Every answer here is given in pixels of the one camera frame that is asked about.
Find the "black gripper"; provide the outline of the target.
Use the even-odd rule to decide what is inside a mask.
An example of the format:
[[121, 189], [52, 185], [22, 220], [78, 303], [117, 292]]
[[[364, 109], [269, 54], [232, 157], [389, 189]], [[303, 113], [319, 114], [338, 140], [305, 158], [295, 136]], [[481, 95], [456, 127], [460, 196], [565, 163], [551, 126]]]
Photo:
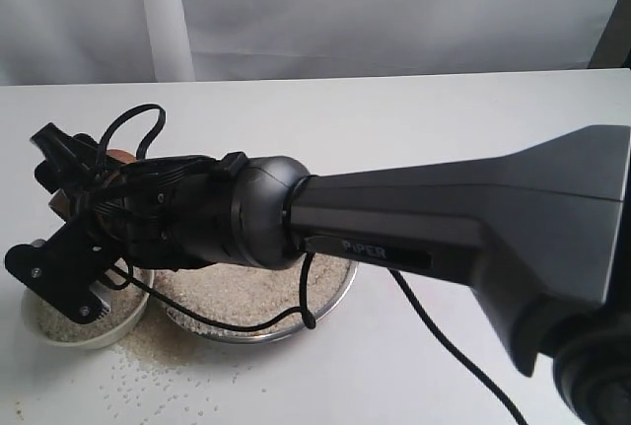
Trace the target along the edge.
[[6, 270], [73, 322], [109, 312], [94, 284], [118, 259], [144, 269], [241, 263], [233, 191], [242, 156], [134, 162], [102, 187], [106, 155], [90, 135], [48, 123], [31, 138], [44, 160], [35, 180], [50, 194], [80, 196], [80, 211], [40, 245], [8, 250]]

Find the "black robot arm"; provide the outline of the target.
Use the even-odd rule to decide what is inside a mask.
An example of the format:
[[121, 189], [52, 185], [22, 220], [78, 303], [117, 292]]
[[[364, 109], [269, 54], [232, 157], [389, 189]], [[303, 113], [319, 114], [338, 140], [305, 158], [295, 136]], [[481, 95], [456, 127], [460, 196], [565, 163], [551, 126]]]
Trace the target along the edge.
[[539, 355], [587, 424], [630, 420], [630, 130], [593, 125], [515, 154], [337, 176], [288, 157], [122, 164], [46, 125], [35, 169], [64, 225], [6, 269], [78, 323], [118, 260], [283, 269], [323, 253], [469, 287], [516, 369]]

